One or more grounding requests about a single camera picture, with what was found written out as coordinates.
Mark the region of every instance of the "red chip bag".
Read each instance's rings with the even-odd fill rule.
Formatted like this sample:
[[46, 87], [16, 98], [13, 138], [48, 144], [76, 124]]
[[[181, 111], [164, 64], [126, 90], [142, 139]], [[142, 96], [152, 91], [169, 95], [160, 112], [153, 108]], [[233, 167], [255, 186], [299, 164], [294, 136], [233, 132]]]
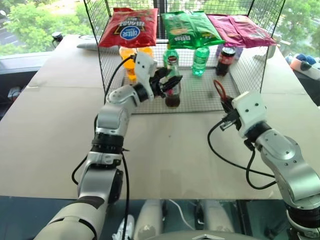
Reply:
[[99, 47], [114, 45], [126, 48], [155, 46], [157, 40], [157, 8], [134, 11], [127, 7], [114, 8]]

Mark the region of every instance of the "floor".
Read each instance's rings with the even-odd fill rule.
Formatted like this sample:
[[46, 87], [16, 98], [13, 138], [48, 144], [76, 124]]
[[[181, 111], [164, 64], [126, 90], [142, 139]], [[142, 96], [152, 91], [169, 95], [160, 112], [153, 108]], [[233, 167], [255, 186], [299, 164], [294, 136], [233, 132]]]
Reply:
[[[0, 240], [31, 240], [59, 211], [60, 208], [70, 203], [71, 200], [7, 197], [0, 196]], [[194, 226], [194, 202], [191, 200], [176, 201], [183, 211], [186, 221]], [[178, 208], [171, 202], [167, 203], [167, 216], [164, 221], [164, 232], [188, 230], [182, 222]], [[144, 200], [130, 201], [130, 214], [138, 218]], [[281, 200], [253, 200], [246, 201], [249, 225], [254, 237], [267, 240], [264, 236], [266, 227], [274, 228], [278, 222], [285, 220], [285, 206]], [[241, 224], [237, 214], [235, 201], [222, 201], [221, 205], [229, 215], [235, 232], [241, 233]], [[111, 206], [108, 211], [100, 239], [111, 239], [123, 218], [125, 202], [119, 201]], [[275, 240], [286, 240], [286, 229]]]

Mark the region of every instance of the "green chip bag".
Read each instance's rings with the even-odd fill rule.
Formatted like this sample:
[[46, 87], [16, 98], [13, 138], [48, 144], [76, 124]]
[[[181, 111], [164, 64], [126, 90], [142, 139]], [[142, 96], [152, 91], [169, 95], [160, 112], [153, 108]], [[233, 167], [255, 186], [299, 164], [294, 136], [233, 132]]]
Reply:
[[203, 11], [168, 12], [162, 14], [162, 19], [172, 49], [197, 49], [225, 42]]

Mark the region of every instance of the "road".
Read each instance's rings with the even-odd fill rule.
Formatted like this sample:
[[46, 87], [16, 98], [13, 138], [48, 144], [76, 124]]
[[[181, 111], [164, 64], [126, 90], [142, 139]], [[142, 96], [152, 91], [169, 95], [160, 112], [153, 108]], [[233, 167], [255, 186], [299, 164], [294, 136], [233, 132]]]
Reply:
[[0, 44], [14, 44], [15, 46], [22, 45], [23, 43], [20, 42], [17, 37], [12, 34], [11, 32], [8, 32], [7, 29], [0, 28]]

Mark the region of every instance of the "wire rack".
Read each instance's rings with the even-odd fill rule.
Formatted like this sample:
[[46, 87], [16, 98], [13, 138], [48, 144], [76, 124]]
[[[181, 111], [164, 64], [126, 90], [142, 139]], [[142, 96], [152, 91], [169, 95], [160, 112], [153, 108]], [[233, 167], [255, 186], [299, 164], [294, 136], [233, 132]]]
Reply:
[[[134, 10], [158, 8], [157, 45], [152, 47], [158, 67], [163, 67], [163, 54], [166, 50], [166, 33], [161, 14], [174, 11], [203, 10], [207, 14], [247, 15], [272, 36], [278, 23], [285, 0], [84, 0], [90, 24], [99, 43], [101, 36], [113, 14], [113, 8], [128, 7]], [[206, 71], [202, 77], [192, 75], [194, 51], [177, 49], [179, 54], [179, 72], [181, 81], [180, 106], [167, 108], [165, 101], [156, 98], [153, 102], [144, 102], [137, 109], [138, 114], [149, 113], [185, 113], [222, 110], [220, 99], [213, 86], [213, 79], [222, 82], [228, 95], [236, 97], [245, 91], [261, 91], [268, 48], [254, 47], [243, 49], [239, 59], [230, 66], [225, 77], [217, 77], [214, 67], [221, 47], [210, 47], [210, 56]], [[104, 90], [115, 68], [121, 62], [117, 46], [98, 48], [99, 63]], [[121, 68], [115, 75], [111, 90], [128, 84], [125, 70]]]

